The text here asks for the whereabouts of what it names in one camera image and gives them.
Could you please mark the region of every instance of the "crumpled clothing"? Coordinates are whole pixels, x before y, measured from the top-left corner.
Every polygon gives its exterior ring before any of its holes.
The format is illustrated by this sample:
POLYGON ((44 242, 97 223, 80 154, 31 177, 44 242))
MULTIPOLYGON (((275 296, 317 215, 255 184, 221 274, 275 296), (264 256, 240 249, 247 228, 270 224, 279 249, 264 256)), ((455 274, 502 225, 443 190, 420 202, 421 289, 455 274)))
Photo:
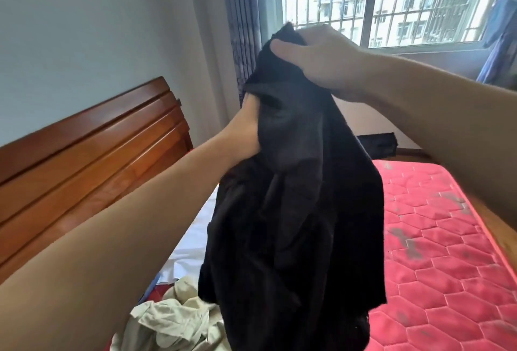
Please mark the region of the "crumpled clothing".
POLYGON ((130 313, 110 351, 230 351, 219 306, 197 296, 194 280, 178 280, 160 302, 144 302, 130 313))

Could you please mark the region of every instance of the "wooden headboard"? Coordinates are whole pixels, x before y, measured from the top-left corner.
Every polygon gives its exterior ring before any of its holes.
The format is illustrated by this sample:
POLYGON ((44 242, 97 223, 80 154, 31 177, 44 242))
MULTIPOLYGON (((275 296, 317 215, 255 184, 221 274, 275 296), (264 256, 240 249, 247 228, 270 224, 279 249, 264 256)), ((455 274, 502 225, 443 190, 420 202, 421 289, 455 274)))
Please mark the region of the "wooden headboard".
POLYGON ((180 106, 160 77, 0 147, 0 283, 191 150, 180 106))

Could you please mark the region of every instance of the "black garment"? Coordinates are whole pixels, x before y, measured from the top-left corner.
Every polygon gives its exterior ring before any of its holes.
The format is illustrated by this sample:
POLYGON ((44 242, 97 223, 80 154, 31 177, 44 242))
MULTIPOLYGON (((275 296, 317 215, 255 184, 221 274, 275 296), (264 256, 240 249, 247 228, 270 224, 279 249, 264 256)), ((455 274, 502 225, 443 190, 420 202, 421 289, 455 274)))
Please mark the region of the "black garment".
MULTIPOLYGON (((290 24, 273 38, 303 43, 290 24)), ((330 93, 269 42, 245 88, 261 153, 219 185, 199 296, 233 351, 362 350, 386 302, 379 173, 330 93)))

